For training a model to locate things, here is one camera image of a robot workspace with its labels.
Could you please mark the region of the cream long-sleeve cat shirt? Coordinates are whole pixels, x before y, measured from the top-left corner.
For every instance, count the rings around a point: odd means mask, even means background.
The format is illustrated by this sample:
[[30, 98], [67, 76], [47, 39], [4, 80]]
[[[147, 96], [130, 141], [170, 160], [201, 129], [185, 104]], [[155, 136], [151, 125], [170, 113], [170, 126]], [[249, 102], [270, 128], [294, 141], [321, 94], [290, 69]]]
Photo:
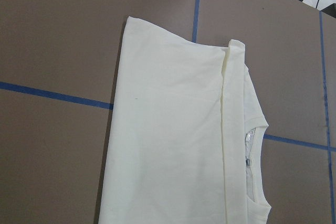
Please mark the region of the cream long-sleeve cat shirt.
[[122, 38], [100, 223], [266, 223], [268, 123], [245, 45], [196, 44], [139, 18]]

